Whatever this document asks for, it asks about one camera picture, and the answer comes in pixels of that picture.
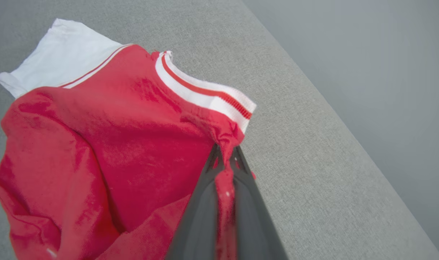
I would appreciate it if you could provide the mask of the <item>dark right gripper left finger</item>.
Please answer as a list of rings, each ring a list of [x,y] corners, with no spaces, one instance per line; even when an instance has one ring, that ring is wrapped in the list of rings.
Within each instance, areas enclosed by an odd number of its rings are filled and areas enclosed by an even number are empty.
[[[166,260],[214,260],[218,230],[218,194],[215,177],[223,163],[215,144],[203,166],[188,205],[173,236]]]

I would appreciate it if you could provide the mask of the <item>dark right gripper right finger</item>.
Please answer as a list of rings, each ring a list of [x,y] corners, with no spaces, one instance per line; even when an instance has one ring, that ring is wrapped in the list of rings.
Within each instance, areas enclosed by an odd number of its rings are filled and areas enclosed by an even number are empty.
[[[287,253],[240,146],[231,156],[238,260],[287,260]]]

